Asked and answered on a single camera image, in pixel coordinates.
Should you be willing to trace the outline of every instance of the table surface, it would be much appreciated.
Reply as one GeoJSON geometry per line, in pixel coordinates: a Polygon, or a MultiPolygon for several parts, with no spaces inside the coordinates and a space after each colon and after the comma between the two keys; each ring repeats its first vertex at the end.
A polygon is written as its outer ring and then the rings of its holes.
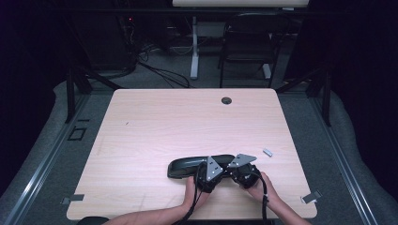
{"type": "MultiPolygon", "coordinates": [[[[169,163],[222,154],[257,157],[252,164],[282,199],[302,217],[315,217],[314,203],[300,198],[310,189],[275,91],[223,88],[115,91],[75,191],[84,199],[70,204],[68,218],[180,205],[185,179],[168,178],[169,163]]],[[[223,179],[191,219],[261,217],[261,203],[223,179]]],[[[269,209],[268,218],[276,218],[269,209]]]]}
{"type": "Polygon", "coordinates": [[[174,7],[306,8],[309,0],[173,0],[174,7]]]}

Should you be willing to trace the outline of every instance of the table leg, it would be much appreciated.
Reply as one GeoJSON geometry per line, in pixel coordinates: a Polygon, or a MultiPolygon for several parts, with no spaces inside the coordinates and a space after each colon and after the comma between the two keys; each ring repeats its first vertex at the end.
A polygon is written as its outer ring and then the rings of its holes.
{"type": "Polygon", "coordinates": [[[199,54],[198,54],[198,34],[196,17],[192,18],[192,64],[191,64],[191,79],[198,79],[199,68],[199,54]]]}
{"type": "Polygon", "coordinates": [[[271,69],[269,68],[269,64],[263,65],[263,73],[266,79],[271,78],[271,69]]]}

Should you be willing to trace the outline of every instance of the chair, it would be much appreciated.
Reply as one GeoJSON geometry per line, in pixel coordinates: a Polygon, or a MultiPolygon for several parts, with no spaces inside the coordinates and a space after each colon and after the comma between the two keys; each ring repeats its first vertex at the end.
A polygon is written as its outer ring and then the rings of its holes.
{"type": "Polygon", "coordinates": [[[268,88],[271,87],[281,42],[289,30],[290,20],[277,13],[240,13],[224,27],[220,87],[224,80],[224,63],[272,64],[268,88]]]}

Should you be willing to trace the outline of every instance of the cable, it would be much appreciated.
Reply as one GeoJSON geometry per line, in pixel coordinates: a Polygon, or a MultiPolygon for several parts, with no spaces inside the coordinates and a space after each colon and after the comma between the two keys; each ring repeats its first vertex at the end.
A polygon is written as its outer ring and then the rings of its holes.
{"type": "MultiPolygon", "coordinates": [[[[192,34],[193,31],[192,31],[190,23],[187,20],[187,17],[184,17],[184,19],[185,19],[185,23],[187,23],[188,27],[190,28],[190,31],[191,31],[191,34],[192,34]]],[[[192,50],[192,48],[193,48],[193,45],[191,45],[191,46],[178,46],[178,47],[173,47],[172,46],[172,47],[170,47],[170,49],[173,50],[173,52],[175,52],[177,54],[180,54],[180,55],[189,53],[192,50]],[[178,51],[176,51],[177,48],[189,48],[189,49],[187,51],[185,51],[185,52],[178,52],[178,51]]]]}
{"type": "Polygon", "coordinates": [[[268,192],[267,192],[267,185],[266,181],[264,180],[263,176],[254,172],[250,172],[248,174],[252,174],[260,178],[261,182],[263,183],[263,190],[264,190],[264,195],[263,195],[263,206],[262,206],[262,214],[263,214],[263,223],[264,225],[267,225],[267,203],[268,203],[268,192]]]}
{"type": "Polygon", "coordinates": [[[197,197],[197,191],[198,191],[198,188],[197,188],[197,186],[198,186],[198,176],[199,176],[199,171],[200,171],[200,169],[201,169],[202,166],[205,165],[205,164],[206,164],[205,162],[201,162],[201,163],[199,164],[199,166],[198,166],[198,169],[196,170],[196,175],[195,175],[195,180],[194,180],[194,182],[195,182],[195,193],[194,193],[194,195],[193,195],[192,206],[191,206],[190,210],[188,211],[188,213],[187,213],[176,225],[184,224],[184,223],[188,220],[188,218],[192,215],[193,210],[195,209],[195,205],[199,202],[199,198],[201,197],[203,191],[201,190],[201,191],[200,191],[200,194],[199,194],[199,197],[197,197]]]}
{"type": "Polygon", "coordinates": [[[182,86],[182,87],[185,87],[185,88],[193,87],[193,86],[191,86],[191,84],[190,84],[190,82],[188,81],[188,79],[185,78],[185,77],[184,77],[183,75],[181,75],[181,74],[178,74],[178,73],[175,73],[175,72],[173,72],[173,71],[166,70],[166,69],[162,69],[162,68],[152,67],[152,66],[147,65],[147,64],[145,64],[145,63],[143,63],[143,62],[138,62],[138,65],[141,65],[141,66],[143,66],[144,68],[147,68],[147,69],[151,70],[152,72],[158,74],[159,76],[161,76],[161,77],[162,77],[165,81],[167,81],[168,83],[169,83],[169,82],[172,82],[172,83],[178,84],[178,85],[180,85],[180,86],[182,86]],[[179,81],[178,79],[172,77],[171,75],[176,75],[177,77],[183,79],[184,82],[179,81]]]}
{"type": "MultiPolygon", "coordinates": [[[[116,78],[121,78],[121,77],[126,77],[127,75],[131,74],[134,71],[134,68],[125,68],[123,69],[120,73],[116,73],[116,74],[112,74],[112,75],[102,75],[98,72],[99,75],[101,75],[101,77],[104,77],[108,80],[111,79],[116,79],[116,78]]],[[[88,79],[95,79],[89,75],[87,75],[88,79]]]]}
{"type": "Polygon", "coordinates": [[[140,57],[140,59],[144,62],[147,62],[149,60],[149,53],[154,51],[154,50],[158,50],[159,48],[156,48],[156,46],[154,44],[143,44],[145,45],[142,49],[141,52],[138,54],[138,56],[140,57]]]}
{"type": "MultiPolygon", "coordinates": [[[[198,43],[198,46],[206,43],[209,39],[211,39],[211,37],[206,37],[202,42],[198,43]]],[[[183,55],[183,54],[189,53],[193,49],[193,45],[191,45],[191,46],[174,46],[174,47],[170,47],[170,49],[179,55],[183,55]],[[176,51],[176,49],[183,49],[183,48],[189,48],[189,49],[185,52],[176,51]]]]}

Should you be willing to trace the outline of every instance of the black wall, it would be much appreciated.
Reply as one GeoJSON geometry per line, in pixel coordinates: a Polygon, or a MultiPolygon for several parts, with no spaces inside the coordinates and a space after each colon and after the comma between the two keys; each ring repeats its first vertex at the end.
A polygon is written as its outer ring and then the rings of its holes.
{"type": "MultiPolygon", "coordinates": [[[[122,8],[113,0],[54,0],[55,8],[122,8]]],[[[89,65],[95,70],[128,70],[135,67],[130,49],[130,24],[123,16],[75,13],[66,14],[63,24],[68,32],[79,41],[89,60],[89,65]]]]}
{"type": "Polygon", "coordinates": [[[360,155],[398,200],[398,17],[392,2],[311,1],[310,10],[347,10],[352,17],[305,20],[285,78],[325,63],[334,67],[332,90],[352,120],[360,155]]]}
{"type": "Polygon", "coordinates": [[[47,122],[53,89],[65,80],[70,62],[87,65],[86,55],[66,31],[35,1],[0,2],[0,194],[47,122]]]}

